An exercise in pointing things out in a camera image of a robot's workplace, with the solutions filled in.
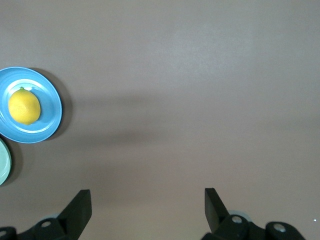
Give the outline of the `yellow lemon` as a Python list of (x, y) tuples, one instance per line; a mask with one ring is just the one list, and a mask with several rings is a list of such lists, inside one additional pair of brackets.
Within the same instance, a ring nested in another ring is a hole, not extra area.
[(31, 91), (20, 87), (8, 100), (8, 111), (13, 120), (28, 126), (40, 118), (41, 105)]

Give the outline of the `blue plate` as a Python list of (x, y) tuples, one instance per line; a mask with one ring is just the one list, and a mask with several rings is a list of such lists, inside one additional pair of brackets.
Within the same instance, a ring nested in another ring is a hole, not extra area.
[[(33, 93), (41, 107), (39, 119), (30, 125), (16, 122), (8, 109), (11, 95), (21, 87)], [(39, 143), (56, 132), (62, 115), (59, 93), (44, 75), (19, 66), (0, 69), (0, 135), (18, 143)]]

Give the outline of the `light green plate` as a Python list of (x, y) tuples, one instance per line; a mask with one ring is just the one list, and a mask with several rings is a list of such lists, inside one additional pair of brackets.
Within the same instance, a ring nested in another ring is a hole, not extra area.
[(12, 168), (11, 153), (6, 143), (0, 138), (0, 186), (8, 179)]

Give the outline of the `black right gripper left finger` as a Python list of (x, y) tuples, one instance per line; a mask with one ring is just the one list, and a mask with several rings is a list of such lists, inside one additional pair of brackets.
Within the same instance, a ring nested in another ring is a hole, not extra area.
[(83, 189), (57, 217), (45, 218), (21, 233), (12, 226), (0, 227), (0, 240), (78, 240), (91, 216), (91, 192)]

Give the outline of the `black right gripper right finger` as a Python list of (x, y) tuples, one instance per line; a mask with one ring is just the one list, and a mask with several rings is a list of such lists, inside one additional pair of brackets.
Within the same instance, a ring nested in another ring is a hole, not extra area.
[(261, 228), (239, 214), (230, 214), (214, 188), (204, 190), (204, 210), (210, 232), (201, 240), (306, 240), (288, 223), (271, 221)]

